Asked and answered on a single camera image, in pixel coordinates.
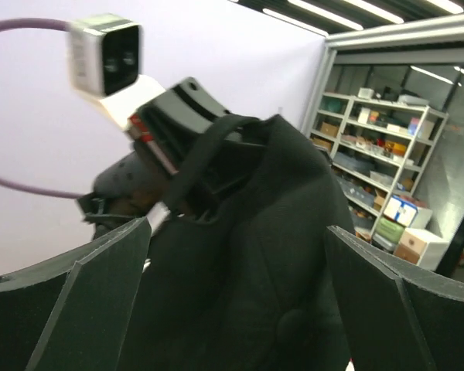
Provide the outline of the black cap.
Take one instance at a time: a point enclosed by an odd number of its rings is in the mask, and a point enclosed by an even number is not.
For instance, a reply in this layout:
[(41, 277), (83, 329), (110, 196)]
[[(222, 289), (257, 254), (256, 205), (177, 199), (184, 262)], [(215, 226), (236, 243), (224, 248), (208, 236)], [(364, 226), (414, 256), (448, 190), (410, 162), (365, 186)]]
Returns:
[(283, 117), (250, 181), (209, 220), (172, 217), (149, 244), (119, 370), (344, 370), (326, 263), (353, 230), (323, 155)]

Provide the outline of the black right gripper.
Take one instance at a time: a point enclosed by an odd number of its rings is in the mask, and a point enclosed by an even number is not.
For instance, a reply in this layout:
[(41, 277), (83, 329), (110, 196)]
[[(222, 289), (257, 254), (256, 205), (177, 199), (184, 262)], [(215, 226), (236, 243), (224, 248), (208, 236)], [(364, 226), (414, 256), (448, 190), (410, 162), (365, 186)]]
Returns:
[[(231, 111), (200, 83), (187, 77), (138, 107), (128, 118), (133, 140), (131, 165), (140, 173), (173, 175), (196, 139)], [(266, 131), (234, 131), (185, 198), (185, 211), (208, 220), (220, 204), (244, 186), (264, 156)]]

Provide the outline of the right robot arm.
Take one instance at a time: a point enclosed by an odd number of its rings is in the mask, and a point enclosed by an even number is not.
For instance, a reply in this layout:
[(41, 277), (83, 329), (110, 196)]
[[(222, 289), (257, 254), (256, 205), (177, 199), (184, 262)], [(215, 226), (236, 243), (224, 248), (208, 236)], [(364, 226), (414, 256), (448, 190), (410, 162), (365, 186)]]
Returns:
[(263, 157), (268, 126), (232, 114), (188, 77), (136, 107), (125, 132), (133, 151), (104, 170), (77, 201), (100, 236), (147, 216), (208, 220), (242, 188)]

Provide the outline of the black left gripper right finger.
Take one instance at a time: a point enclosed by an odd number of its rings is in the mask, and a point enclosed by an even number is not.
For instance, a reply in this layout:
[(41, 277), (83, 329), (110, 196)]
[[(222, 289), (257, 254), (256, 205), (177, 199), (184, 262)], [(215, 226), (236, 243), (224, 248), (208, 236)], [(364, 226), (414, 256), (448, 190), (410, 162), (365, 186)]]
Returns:
[(326, 258), (357, 370), (464, 370), (464, 283), (338, 226)]

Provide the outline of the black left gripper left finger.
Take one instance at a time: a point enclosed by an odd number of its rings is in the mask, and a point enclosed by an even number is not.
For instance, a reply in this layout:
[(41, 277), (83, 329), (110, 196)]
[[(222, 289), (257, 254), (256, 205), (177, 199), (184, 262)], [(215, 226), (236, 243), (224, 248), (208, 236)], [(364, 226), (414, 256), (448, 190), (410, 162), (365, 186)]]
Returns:
[(132, 220), (0, 276), (0, 370), (115, 370), (150, 237)]

